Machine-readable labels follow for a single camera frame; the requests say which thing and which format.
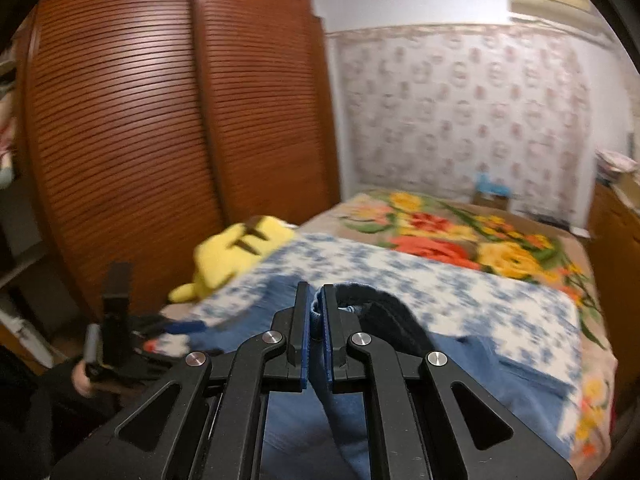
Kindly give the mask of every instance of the wooden cabinet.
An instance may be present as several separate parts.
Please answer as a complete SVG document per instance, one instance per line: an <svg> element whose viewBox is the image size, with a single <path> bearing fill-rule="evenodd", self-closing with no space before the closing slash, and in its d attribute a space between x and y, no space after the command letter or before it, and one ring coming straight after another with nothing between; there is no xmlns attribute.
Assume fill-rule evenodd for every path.
<svg viewBox="0 0 640 480"><path fill-rule="evenodd" d="M40 1L19 49L20 162L88 313L112 261L134 264L132 310L157 310L225 225L338 202L314 23L310 0Z"/></svg>
<svg viewBox="0 0 640 480"><path fill-rule="evenodd" d="M589 258L624 402L640 378L640 218L612 189L596 184L588 227Z"/></svg>

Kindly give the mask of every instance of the folded clothes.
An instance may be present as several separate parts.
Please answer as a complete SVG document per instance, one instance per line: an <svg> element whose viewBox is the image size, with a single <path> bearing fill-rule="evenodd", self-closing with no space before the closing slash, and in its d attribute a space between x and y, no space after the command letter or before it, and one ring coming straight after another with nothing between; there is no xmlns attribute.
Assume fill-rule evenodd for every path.
<svg viewBox="0 0 640 480"><path fill-rule="evenodd" d="M203 332L191 333L191 349L233 351L249 337L268 330L273 314L293 306L299 281L298 276L273 276L266 283L260 300L240 316ZM443 351L546 443L568 457L570 450L556 437L562 405L570 390L567 384L499 356L490 338L471 335L453 338L427 333L428 327L421 326L404 304L373 287L357 285L359 300L352 300L348 294L341 295L340 290L347 286L353 290L353 284L336 285L338 296L346 298L344 303L338 300L338 306L350 307L356 312L364 331L386 340L397 351L418 356L424 356L433 348ZM318 301L316 296L316 310L312 311L312 333L316 336L319 335ZM362 394L333 395L324 370L322 344L312 340L308 390L302 395L271 396L262 452L265 478L300 478L302 471L310 479L370 478ZM304 421L302 433L300 420ZM335 443L333 447L328 439ZM346 463L338 460L331 465L331 461L327 461L327 456L335 454L335 446ZM270 466L283 461L292 467L283 470Z"/></svg>

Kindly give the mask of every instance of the brown box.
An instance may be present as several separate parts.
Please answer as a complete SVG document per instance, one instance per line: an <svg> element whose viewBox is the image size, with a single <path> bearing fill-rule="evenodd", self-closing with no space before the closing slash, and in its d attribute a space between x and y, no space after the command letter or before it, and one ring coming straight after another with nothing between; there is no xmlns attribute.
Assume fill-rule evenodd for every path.
<svg viewBox="0 0 640 480"><path fill-rule="evenodd" d="M502 211L507 211L509 209L509 197L490 193L480 193L479 191L476 191L471 203L473 205L481 205L483 207L493 207L494 209L500 209Z"/></svg>

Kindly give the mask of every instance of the stuffed animal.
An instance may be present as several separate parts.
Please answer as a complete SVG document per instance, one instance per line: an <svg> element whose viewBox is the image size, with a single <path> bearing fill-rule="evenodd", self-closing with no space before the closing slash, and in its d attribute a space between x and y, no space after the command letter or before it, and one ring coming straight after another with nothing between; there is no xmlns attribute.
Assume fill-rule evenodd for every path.
<svg viewBox="0 0 640 480"><path fill-rule="evenodd" d="M228 227L195 248L193 283L174 288L169 293L169 301L204 300L293 237L294 231L273 216L253 217L244 224Z"/></svg>

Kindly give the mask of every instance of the blue and white floral fabric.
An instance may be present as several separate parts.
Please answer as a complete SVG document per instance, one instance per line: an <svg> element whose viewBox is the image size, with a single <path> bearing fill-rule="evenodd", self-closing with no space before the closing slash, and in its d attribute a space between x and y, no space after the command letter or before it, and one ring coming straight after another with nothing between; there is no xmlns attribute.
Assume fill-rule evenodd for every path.
<svg viewBox="0 0 640 480"><path fill-rule="evenodd" d="M327 234L301 234L197 304L189 319L213 326L248 309L274 274L298 275L315 287L372 285L396 296L430 332L491 337L498 354L574 386L558 425L558 437L571 442L581 395L580 329L565 294ZM184 354L187 342L163 335L156 351Z"/></svg>

